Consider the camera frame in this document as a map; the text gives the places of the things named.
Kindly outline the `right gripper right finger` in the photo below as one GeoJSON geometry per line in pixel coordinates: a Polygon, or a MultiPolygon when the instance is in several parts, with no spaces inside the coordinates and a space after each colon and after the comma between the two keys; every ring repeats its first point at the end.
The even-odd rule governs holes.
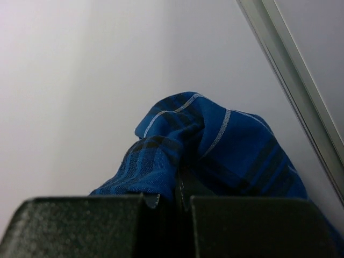
{"type": "Polygon", "coordinates": [[[177,173],[179,257],[332,257],[319,210],[301,199],[216,196],[177,173]]]}

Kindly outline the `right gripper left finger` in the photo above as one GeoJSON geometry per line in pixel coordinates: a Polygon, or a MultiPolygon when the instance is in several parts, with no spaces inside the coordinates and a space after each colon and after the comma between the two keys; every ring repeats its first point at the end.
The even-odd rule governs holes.
{"type": "Polygon", "coordinates": [[[24,201],[1,240],[1,257],[176,257],[165,203],[144,195],[24,201]]]}

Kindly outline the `dark blue plaid shirt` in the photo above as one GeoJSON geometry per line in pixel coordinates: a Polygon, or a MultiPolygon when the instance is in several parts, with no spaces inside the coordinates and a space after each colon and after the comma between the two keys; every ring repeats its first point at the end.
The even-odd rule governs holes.
{"type": "MultiPolygon", "coordinates": [[[[174,225],[176,257],[181,236],[176,187],[181,169],[216,196],[301,199],[313,204],[271,128],[257,115],[183,92],[156,103],[135,135],[138,141],[124,155],[117,173],[93,194],[143,194],[154,206],[165,203],[174,225]]],[[[343,237],[321,216],[333,241],[332,257],[343,257],[343,237]]]]}

